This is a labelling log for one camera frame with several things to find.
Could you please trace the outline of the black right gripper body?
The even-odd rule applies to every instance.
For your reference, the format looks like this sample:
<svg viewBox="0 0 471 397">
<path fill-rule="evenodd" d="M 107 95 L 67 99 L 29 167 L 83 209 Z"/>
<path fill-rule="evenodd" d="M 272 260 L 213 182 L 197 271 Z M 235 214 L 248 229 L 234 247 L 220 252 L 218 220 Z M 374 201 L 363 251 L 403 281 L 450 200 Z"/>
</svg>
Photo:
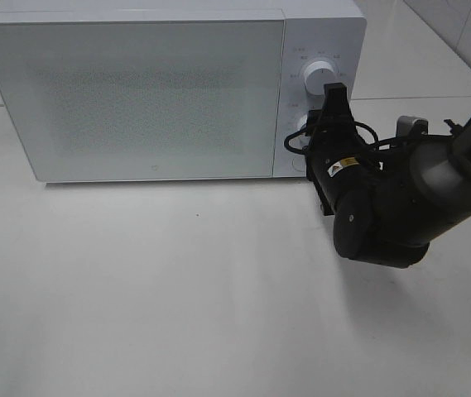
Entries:
<svg viewBox="0 0 471 397">
<path fill-rule="evenodd" d="M 361 122 L 353 120 L 353 125 L 327 127 L 316 120 L 308 122 L 306 130 L 311 138 L 305 147 L 306 174 L 315 186 L 325 215 L 336 214 L 339 201 L 348 192 L 370 189 L 380 175 L 379 162 L 358 134 L 359 128 L 378 142 L 377 133 Z"/>
</svg>

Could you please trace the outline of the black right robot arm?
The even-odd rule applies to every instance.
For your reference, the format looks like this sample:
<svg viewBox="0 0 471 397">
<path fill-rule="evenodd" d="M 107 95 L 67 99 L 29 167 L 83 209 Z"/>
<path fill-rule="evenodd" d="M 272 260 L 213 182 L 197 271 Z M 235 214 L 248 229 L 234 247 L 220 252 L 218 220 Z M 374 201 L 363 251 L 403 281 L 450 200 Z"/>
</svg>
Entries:
<svg viewBox="0 0 471 397">
<path fill-rule="evenodd" d="M 340 256 L 396 268 L 419 262 L 432 240 L 471 217 L 471 118 L 434 136 L 404 117 L 394 137 L 358 134 L 344 84 L 326 84 L 307 123 L 306 174 L 332 216 Z"/>
</svg>

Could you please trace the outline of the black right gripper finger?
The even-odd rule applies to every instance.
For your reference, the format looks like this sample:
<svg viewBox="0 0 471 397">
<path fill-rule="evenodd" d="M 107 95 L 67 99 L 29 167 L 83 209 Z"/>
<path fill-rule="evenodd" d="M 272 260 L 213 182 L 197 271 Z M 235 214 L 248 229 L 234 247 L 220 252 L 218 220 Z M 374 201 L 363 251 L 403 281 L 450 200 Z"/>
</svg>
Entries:
<svg viewBox="0 0 471 397">
<path fill-rule="evenodd" d="M 353 115 L 348 101 L 348 89 L 343 83 L 324 86 L 324 102 L 320 111 L 322 127 L 353 125 Z"/>
</svg>

